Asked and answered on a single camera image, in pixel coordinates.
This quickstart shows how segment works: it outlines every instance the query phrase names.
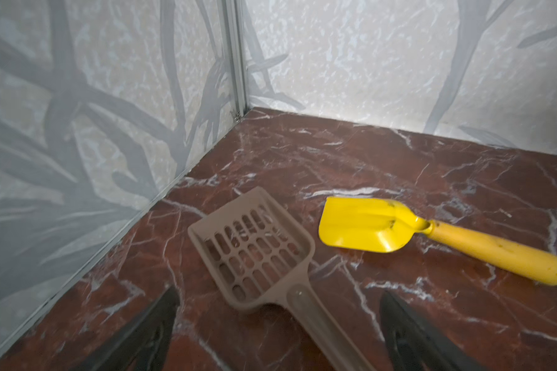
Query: gray branch pattern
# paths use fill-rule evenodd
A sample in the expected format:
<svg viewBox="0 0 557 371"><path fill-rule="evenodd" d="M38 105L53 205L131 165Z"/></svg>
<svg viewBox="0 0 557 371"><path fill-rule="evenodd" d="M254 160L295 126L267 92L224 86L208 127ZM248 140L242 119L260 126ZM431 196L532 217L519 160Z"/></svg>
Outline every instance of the gray branch pattern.
<svg viewBox="0 0 557 371"><path fill-rule="evenodd" d="M490 0L457 0L460 24L458 26L458 39L452 57L450 72L444 86L439 92L435 106L431 110L423 132L433 134L444 114L450 109L458 95L462 80L470 64L476 47L483 36L499 16L512 4L513 0L504 0L493 12L489 19L487 13L491 4Z"/></svg>
<svg viewBox="0 0 557 371"><path fill-rule="evenodd" d="M557 37L557 26L549 28L548 30L541 31L539 33L535 33L534 35L525 38L518 44L518 48L528 48L529 46L533 46L534 44L540 43L541 41L547 41L555 37Z"/></svg>
<svg viewBox="0 0 557 371"><path fill-rule="evenodd" d="M515 148L516 145L504 137L484 129L475 129L468 126L459 126L458 129L467 133L483 144L495 145L497 147Z"/></svg>
<svg viewBox="0 0 557 371"><path fill-rule="evenodd" d="M245 45L248 47L249 54L251 56L251 60L246 61L250 102L258 107L269 108L268 105L260 99L266 98L282 101L297 110L305 109L305 106L296 99L289 97L285 93L275 92L272 82L270 81L268 69L282 63L285 59L287 59L289 54L281 54L268 59L264 57L264 52L262 51L262 46L260 45L260 40L258 40L258 35L256 34L256 29L253 26L252 17L250 16L246 3L246 1L243 2L244 39ZM256 80L253 77L253 74L256 72L262 74L264 86L260 87L256 83Z"/></svg>
<svg viewBox="0 0 557 371"><path fill-rule="evenodd" d="M63 204L39 199L0 199L0 299L45 280L72 274L104 246L99 244L45 261L59 248L114 221L128 220L137 211L99 197L85 169L72 121L83 115L101 130L126 157L134 179L114 171L120 189L153 199L158 194L144 149L116 123L93 107L121 117L167 144L183 172L197 130L204 128L205 143L218 138L221 111L231 97L220 93L227 78L226 58L217 52L206 8L196 0L214 50L199 111L186 135L184 98L177 76L174 26L175 0L160 0L160 38L163 66L169 82L177 126L174 130L134 103L90 86L77 67L64 0L48 0L53 69L45 70L0 39L0 70L52 93L45 113L47 148L0 120L0 171L23 182L61 192Z"/></svg>

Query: red marble floor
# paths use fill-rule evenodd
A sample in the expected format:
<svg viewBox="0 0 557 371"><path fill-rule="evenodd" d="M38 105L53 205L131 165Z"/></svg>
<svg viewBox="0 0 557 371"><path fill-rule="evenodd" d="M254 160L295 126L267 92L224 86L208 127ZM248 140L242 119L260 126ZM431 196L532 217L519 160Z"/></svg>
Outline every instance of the red marble floor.
<svg viewBox="0 0 557 371"><path fill-rule="evenodd" d="M176 286L166 370L320 370L324 356L274 306L241 315L217 290L186 228L255 186L316 237L309 270L328 310L377 370L385 288L492 370L557 370L557 286L535 284L415 236L392 254L327 247L328 195L394 198L426 218L557 253L557 156L254 109L0 359L63 370Z"/></svg>

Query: marble veining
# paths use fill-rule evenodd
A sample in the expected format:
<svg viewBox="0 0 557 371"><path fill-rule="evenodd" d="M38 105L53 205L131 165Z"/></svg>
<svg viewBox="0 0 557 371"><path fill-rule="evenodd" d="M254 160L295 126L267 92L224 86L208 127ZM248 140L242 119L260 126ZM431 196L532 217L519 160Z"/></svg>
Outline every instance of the marble veining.
<svg viewBox="0 0 557 371"><path fill-rule="evenodd" d="M0 370L74 366L169 286L182 304L166 370L330 369L285 310L230 308L187 237L194 221L256 186L315 237L312 286L377 370L391 370L379 326L385 289L491 370L557 370L557 286L421 236L391 254L331 248L317 236L327 196L393 198L423 217L557 254L557 156L269 109L251 110Z"/></svg>

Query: scoop handle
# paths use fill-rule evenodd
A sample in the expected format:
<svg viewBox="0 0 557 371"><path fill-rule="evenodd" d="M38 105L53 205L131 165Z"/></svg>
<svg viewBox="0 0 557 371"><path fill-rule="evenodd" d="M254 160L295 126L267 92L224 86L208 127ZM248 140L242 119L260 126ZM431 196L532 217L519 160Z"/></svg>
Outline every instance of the scoop handle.
<svg viewBox="0 0 557 371"><path fill-rule="evenodd" d="M556 255L442 221L431 220L430 223L431 227L423 233L434 241L445 243L506 271L547 285L557 285Z"/></svg>
<svg viewBox="0 0 557 371"><path fill-rule="evenodd" d="M301 323L336 371L375 371L319 301L309 282L291 286L282 304Z"/></svg>

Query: white textured wall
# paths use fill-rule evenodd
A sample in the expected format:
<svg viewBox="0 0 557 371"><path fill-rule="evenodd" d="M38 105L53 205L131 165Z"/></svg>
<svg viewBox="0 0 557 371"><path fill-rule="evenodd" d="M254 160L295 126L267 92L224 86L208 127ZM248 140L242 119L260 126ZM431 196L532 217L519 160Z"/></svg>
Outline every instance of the white textured wall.
<svg viewBox="0 0 557 371"><path fill-rule="evenodd" d="M557 154L557 1L246 4L255 106Z"/></svg>
<svg viewBox="0 0 557 371"><path fill-rule="evenodd" d="M0 343L233 125L217 0L0 0Z"/></svg>

